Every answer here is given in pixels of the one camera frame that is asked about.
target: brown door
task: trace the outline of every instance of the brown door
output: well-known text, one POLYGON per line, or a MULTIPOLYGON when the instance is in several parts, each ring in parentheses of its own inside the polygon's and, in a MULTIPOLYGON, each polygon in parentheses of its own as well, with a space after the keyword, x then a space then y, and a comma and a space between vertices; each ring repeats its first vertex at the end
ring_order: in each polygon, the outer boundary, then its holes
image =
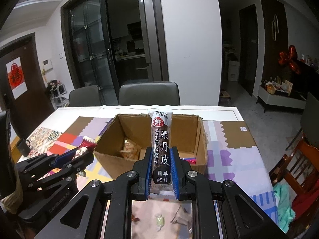
POLYGON ((288 52, 288 28, 285 7, 277 0, 261 0, 265 25, 263 80, 281 76, 279 52, 288 52))
POLYGON ((252 95, 255 84, 258 55, 258 24, 256 6, 253 4, 239 11, 240 68, 238 82, 252 95))
POLYGON ((19 137, 26 139, 54 111, 45 95, 34 33, 0 51, 0 91, 1 108, 10 109, 19 137))

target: dining table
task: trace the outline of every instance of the dining table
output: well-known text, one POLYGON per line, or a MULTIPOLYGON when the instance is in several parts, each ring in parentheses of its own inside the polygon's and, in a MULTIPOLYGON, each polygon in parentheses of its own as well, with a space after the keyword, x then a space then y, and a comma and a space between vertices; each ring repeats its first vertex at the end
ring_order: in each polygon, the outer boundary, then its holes
MULTIPOLYGON (((28 157, 22 156, 19 161, 42 153, 62 154, 79 146, 84 135, 98 141, 107 124, 117 114, 147 114, 149 110, 167 110, 173 114, 200 116, 207 137, 206 177, 218 182, 233 180, 278 223, 276 199, 268 172, 249 128, 236 107, 131 105, 58 108, 29 136, 33 150, 28 157), (45 134, 48 134, 47 138, 40 139, 45 134)), ((103 183, 112 180, 96 158, 87 166, 85 172, 86 177, 77 178, 79 191, 91 180, 97 179, 103 183)), ((165 195, 151 194, 149 198, 146 202, 133 202, 132 214, 139 221, 132 222, 132 238, 191 238, 187 226, 170 222, 180 206, 191 215, 189 202, 178 202, 165 195), (156 225, 159 215, 165 218, 165 225, 161 229, 156 225)))

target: teal cloth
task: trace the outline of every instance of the teal cloth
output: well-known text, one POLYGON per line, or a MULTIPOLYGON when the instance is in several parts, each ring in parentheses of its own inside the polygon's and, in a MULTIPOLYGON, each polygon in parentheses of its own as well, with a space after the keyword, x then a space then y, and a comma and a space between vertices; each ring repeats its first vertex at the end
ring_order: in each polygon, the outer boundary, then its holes
POLYGON ((287 233, 289 224, 296 217, 296 213, 291 208, 288 185, 277 183, 274 186, 274 193, 278 209, 278 226, 287 233))

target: mug handle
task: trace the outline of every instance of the mug handle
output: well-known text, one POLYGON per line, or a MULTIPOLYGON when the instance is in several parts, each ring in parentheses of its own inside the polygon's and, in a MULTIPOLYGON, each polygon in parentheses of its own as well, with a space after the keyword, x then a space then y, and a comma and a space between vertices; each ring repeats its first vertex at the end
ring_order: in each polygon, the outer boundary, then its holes
POLYGON ((26 143, 29 142, 29 145, 28 144, 27 145, 28 145, 28 147, 30 147, 31 146, 30 141, 28 139, 26 139, 25 141, 26 141, 26 143))

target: beige fabric strap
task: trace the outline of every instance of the beige fabric strap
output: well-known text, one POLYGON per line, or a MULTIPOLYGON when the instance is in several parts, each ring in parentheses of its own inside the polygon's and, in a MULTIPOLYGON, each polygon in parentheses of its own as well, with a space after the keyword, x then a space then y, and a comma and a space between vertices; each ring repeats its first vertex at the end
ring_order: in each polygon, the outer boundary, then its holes
POLYGON ((11 193, 10 195, 1 199, 1 203, 4 205, 6 210, 12 214, 17 213, 17 210, 23 201, 22 185, 20 182, 18 171, 17 171, 15 166, 14 166, 14 171, 15 171, 15 175, 16 175, 16 179, 17 179, 16 190, 13 193, 11 193))

